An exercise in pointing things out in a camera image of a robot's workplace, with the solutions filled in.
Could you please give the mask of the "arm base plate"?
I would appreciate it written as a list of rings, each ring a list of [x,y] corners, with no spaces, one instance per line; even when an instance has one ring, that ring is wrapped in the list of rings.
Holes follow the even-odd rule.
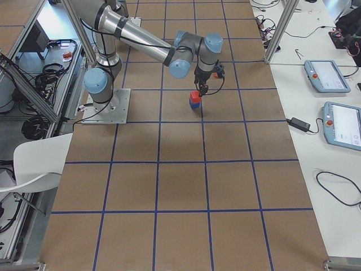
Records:
[[[85,108],[82,124],[126,124],[129,110],[131,89],[114,89],[113,98],[106,106],[105,104],[92,104]]]
[[[142,22],[142,19],[139,18],[139,17],[131,17],[130,18],[131,22],[136,24],[137,26],[141,26],[141,22]]]

